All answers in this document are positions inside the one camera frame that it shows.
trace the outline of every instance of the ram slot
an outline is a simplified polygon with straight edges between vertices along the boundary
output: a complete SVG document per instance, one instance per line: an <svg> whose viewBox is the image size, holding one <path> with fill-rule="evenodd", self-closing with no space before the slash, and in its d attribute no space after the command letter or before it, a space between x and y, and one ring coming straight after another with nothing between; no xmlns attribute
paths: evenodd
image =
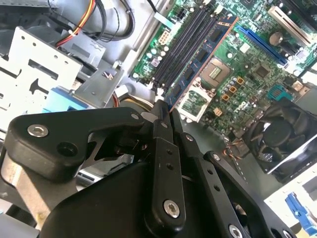
<svg viewBox="0 0 317 238"><path fill-rule="evenodd" d="M216 22L216 19L211 19L211 21L207 22L206 26L203 28L202 31L200 31L200 34L197 36L197 38L193 39L193 41L190 43L190 48L184 51L185 55L180 57L181 62L173 66L173 71L171 72L169 77L165 78L167 79L167 81L163 88L164 90L168 89L172 85L172 83L177 79L179 74L181 74L182 70L184 69L186 64L190 61L190 59L193 57L193 55L196 53L197 49L201 45L202 41L206 38L207 34L210 32L215 22Z"/></svg>
<svg viewBox="0 0 317 238"><path fill-rule="evenodd" d="M195 33L195 28L202 22L202 20L207 17L208 13L205 9L199 9L195 16L190 20L190 23L186 26L186 29L182 32L180 36L178 36L177 41L173 44L172 49L169 53L166 54L162 62L159 64L158 69L154 75L154 86L160 87L160 81L162 79L162 75L166 72L166 70L170 67L170 64L173 60L177 60L179 53L182 48L186 44L186 42L193 36Z"/></svg>

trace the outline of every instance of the cooling fan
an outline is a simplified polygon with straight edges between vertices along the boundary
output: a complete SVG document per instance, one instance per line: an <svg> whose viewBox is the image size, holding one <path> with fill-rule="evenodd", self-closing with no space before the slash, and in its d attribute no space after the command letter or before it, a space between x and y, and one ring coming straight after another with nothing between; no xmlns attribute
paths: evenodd
<svg viewBox="0 0 317 238"><path fill-rule="evenodd" d="M280 164L317 134L317 118L283 98L269 107L264 116L244 135L244 141L266 173ZM288 182L317 159L313 140L296 157L280 165L272 174L280 182Z"/></svg>

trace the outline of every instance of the black ram slot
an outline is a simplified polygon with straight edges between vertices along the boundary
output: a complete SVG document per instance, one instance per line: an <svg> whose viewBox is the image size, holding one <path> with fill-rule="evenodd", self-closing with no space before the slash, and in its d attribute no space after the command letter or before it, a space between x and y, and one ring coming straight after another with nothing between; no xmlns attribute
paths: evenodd
<svg viewBox="0 0 317 238"><path fill-rule="evenodd" d="M175 44L173 44L172 49L169 53L164 57L162 62L159 64L159 67L154 75L155 83L160 84L160 80L162 79L162 74L170 67L170 64L175 57L177 57L186 44L188 39L192 37L195 33L195 28L200 22L207 16L207 12L204 9L200 9L195 16L190 20L190 23L187 25L186 29L182 32L182 34L178 37Z"/></svg>
<svg viewBox="0 0 317 238"><path fill-rule="evenodd" d="M208 25L204 28L204 30L200 34L200 36L193 41L193 44L190 50L186 52L186 55L182 57L182 61L174 68L170 77L168 77L168 81L165 83L165 86L164 86L165 91L172 85L172 83L181 74L183 68L190 61L192 56L196 53L197 49L199 48L203 40L207 37L208 33L210 32L211 28L214 26L215 22L216 22L216 19L211 19L211 21L208 23Z"/></svg>
<svg viewBox="0 0 317 238"><path fill-rule="evenodd" d="M213 26L215 20L212 18L209 18L210 21L203 22L203 24L195 31L195 34L192 39L190 39L186 45L184 45L184 48L180 52L179 56L177 57L179 60L173 62L173 64L170 65L169 70L166 70L163 75L163 80L165 84L165 88L167 87L167 84L171 85L174 80L179 75L179 71L185 67L185 64L191 59L191 57L194 55L194 53L197 51L199 45L201 44L202 40L205 38L205 36L210 31L211 27Z"/></svg>
<svg viewBox="0 0 317 238"><path fill-rule="evenodd" d="M194 52L192 52L191 50L193 49L194 45L197 44L200 36L204 35L206 31L208 32L210 30L208 28L209 23L211 21L214 21L212 18L210 18L209 14L208 16L204 17L204 20L205 21L200 22L200 24L196 26L196 29L193 31L193 34L191 35L191 37L186 39L186 43L180 46L180 48L177 51L177 54L173 57L173 60L169 62L168 67L161 74L159 79L161 85L165 84L167 81L170 81L171 75L175 73L175 68L177 65L191 58L192 55L190 56L188 52L190 52L190 54L195 53L195 49L193 50Z"/></svg>

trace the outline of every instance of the blue pcie slot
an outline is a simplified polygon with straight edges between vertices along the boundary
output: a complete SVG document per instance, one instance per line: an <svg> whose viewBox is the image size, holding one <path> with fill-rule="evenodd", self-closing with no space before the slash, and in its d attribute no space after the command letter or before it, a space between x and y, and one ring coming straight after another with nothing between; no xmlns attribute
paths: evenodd
<svg viewBox="0 0 317 238"><path fill-rule="evenodd" d="M237 26L236 29L240 30L243 34L245 34L250 40L252 40L257 46L259 46L262 50L264 50L268 55L270 55L276 62L280 65L285 66L287 64L287 60L279 54L276 50L270 47L264 40L262 40L256 33L254 33L250 29L244 29L241 26Z"/></svg>

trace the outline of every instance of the expansion slot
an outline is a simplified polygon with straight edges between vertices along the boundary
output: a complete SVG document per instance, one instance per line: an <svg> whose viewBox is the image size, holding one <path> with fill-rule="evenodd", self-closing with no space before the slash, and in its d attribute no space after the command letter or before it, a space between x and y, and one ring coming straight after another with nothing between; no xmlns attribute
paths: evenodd
<svg viewBox="0 0 317 238"><path fill-rule="evenodd" d="M299 28L279 7L271 7L268 13L301 43L301 45L310 47L313 44L311 37Z"/></svg>
<svg viewBox="0 0 317 238"><path fill-rule="evenodd" d="M303 11L301 7L293 0L282 0L282 2L295 12L300 19L313 31L317 31L317 23L307 11Z"/></svg>
<svg viewBox="0 0 317 238"><path fill-rule="evenodd" d="M274 50L271 46L269 46L264 40L262 40L259 36L257 36L257 34L254 33L252 30L250 29L246 30L241 26L237 26L236 29L244 33L252 42L254 42L257 46L259 46L263 51L265 51L280 65L285 66L287 64L287 60L281 54L279 54L276 50Z"/></svg>

